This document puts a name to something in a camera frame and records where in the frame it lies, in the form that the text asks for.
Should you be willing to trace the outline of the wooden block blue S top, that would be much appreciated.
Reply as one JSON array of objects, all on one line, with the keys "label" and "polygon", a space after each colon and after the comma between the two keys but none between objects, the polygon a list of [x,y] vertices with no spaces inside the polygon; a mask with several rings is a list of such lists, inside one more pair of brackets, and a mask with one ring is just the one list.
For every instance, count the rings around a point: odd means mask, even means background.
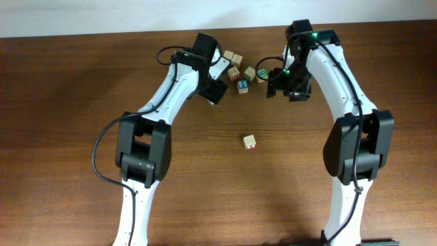
[{"label": "wooden block blue S top", "polygon": [[244,94],[249,90],[249,82],[246,79],[239,80],[237,83],[238,93]]}]

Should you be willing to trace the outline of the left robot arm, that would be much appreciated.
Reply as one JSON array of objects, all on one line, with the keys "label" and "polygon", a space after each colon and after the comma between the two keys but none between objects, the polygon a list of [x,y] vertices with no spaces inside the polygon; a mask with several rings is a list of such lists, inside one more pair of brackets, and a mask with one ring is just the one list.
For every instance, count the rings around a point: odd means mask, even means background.
[{"label": "left robot arm", "polygon": [[171,125],[192,95],[219,103],[227,90],[219,77],[228,65],[217,40],[198,33],[192,47],[171,56],[167,76],[150,101],[120,120],[115,164],[124,194],[115,245],[147,245],[153,196],[171,163]]}]

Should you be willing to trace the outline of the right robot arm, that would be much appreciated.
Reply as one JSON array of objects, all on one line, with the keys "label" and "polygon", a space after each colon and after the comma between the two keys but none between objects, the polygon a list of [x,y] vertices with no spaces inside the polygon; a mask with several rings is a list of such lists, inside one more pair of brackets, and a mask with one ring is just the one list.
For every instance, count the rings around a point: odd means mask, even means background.
[{"label": "right robot arm", "polygon": [[267,96],[281,91],[291,102],[308,100],[315,79],[334,122],[322,153],[333,192],[319,245],[364,245],[360,231],[365,200],[388,159],[393,115],[366,97],[333,29],[315,31],[309,20],[295,20],[285,37],[283,65],[269,72]]}]

